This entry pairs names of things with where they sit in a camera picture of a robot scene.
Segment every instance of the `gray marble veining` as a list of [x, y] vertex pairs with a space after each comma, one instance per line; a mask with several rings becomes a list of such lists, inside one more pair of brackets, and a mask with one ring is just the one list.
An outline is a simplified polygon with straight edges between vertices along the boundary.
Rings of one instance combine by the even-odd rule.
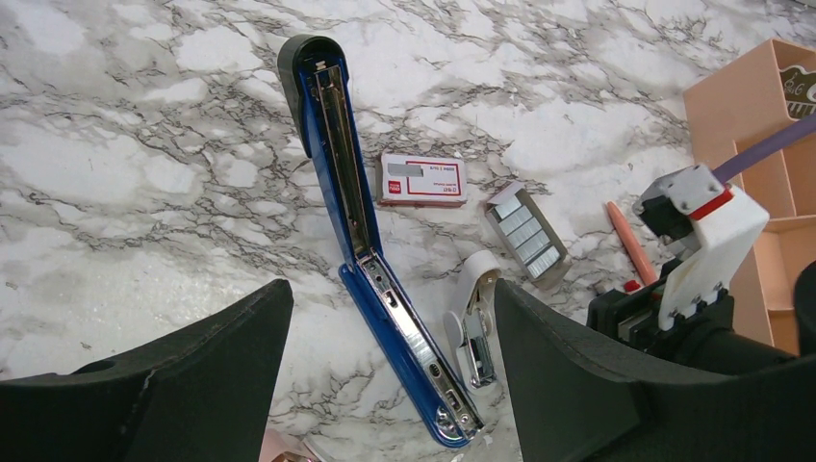
[[477, 401], [484, 440], [433, 443], [345, 292], [276, 75], [298, 33], [344, 48], [369, 167], [467, 162], [461, 209], [377, 210], [442, 339], [470, 254], [492, 249], [524, 283], [482, 218], [510, 180], [574, 261], [557, 289], [525, 287], [584, 321], [594, 283], [634, 274], [601, 204], [691, 162], [681, 92], [765, 39], [816, 45], [816, 15], [786, 0], [0, 0], [0, 378], [72, 372], [284, 277], [296, 306], [270, 425], [340, 460], [521, 459], [502, 387]]

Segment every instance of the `staple refill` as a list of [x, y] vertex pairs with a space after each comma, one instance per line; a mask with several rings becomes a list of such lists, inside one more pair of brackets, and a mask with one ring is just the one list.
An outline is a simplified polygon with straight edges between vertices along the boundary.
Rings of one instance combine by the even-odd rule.
[[533, 284], [548, 289], [561, 281], [570, 268], [567, 248], [521, 183], [489, 199], [486, 217]]
[[467, 185], [459, 159], [383, 154], [377, 163], [380, 205], [460, 207], [468, 200]]

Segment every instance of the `open stapler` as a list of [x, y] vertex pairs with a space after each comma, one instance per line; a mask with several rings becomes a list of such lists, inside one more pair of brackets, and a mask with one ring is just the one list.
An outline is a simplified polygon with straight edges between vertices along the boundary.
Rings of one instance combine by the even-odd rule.
[[483, 423], [383, 256], [343, 50], [330, 38], [290, 38], [278, 70], [343, 249], [340, 277], [430, 433], [461, 448]]

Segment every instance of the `black stapler end cap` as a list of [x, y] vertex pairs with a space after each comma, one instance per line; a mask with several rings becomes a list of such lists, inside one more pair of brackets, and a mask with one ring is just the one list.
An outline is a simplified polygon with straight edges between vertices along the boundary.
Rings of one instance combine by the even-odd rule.
[[[289, 111], [294, 119], [294, 126], [297, 128], [297, 133], [304, 147], [306, 141], [303, 139], [303, 126], [301, 124], [301, 100], [305, 89], [300, 85], [297, 74], [303, 62], [316, 53], [336, 55], [345, 61], [343, 49], [336, 41], [329, 37], [308, 34], [301, 34], [286, 40], [278, 53], [277, 63], [281, 86], [286, 95]], [[308, 149], [306, 155], [311, 157]]]

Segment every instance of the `red and white staple box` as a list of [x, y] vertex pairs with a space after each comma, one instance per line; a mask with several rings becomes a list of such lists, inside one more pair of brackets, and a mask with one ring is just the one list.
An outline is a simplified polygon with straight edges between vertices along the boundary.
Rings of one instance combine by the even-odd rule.
[[380, 205], [460, 207], [468, 200], [467, 188], [459, 159], [383, 154], [377, 163]]

